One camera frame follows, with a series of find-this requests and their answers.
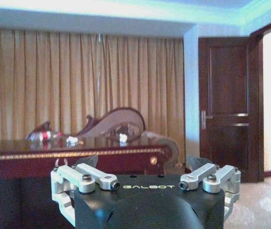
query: beige curtain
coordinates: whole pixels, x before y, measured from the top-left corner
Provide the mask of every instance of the beige curtain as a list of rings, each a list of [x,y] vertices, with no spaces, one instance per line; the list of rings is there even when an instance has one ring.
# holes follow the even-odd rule
[[[51,121],[64,133],[95,116],[98,36],[0,30],[0,139]]]
[[[183,40],[104,36],[102,114],[137,109],[149,131],[173,138],[185,161]]]
[[[0,29],[0,139],[23,139],[46,120],[76,133],[86,116],[121,106],[179,144],[185,161],[182,39]]]

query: wooden desk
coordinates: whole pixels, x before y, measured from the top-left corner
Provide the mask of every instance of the wooden desk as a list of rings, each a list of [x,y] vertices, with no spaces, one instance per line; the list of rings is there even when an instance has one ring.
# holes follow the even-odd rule
[[[164,174],[171,151],[147,138],[126,146],[106,138],[64,141],[44,146],[30,141],[0,141],[0,229],[71,228],[51,199],[50,171],[57,158],[72,165],[81,157],[98,155],[97,168],[113,174]]]

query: beige carpet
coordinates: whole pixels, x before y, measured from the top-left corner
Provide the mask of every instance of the beige carpet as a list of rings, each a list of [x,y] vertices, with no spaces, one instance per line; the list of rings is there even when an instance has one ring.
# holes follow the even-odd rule
[[[241,184],[240,199],[225,229],[271,229],[271,177],[262,183]]]

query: white wall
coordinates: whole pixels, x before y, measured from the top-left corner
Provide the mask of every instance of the white wall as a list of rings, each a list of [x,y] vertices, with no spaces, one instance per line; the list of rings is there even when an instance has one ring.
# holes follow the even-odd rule
[[[271,32],[263,37],[264,171],[271,170]]]
[[[187,156],[200,155],[198,38],[220,36],[240,36],[240,28],[238,26],[201,24],[193,26],[183,36]]]

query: door frame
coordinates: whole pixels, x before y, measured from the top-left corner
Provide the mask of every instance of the door frame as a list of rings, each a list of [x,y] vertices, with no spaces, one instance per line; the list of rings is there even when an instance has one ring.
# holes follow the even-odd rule
[[[250,37],[256,37],[258,43],[258,77],[259,77],[259,181],[264,181],[264,102],[263,102],[263,36],[271,32],[271,23],[254,31]]]

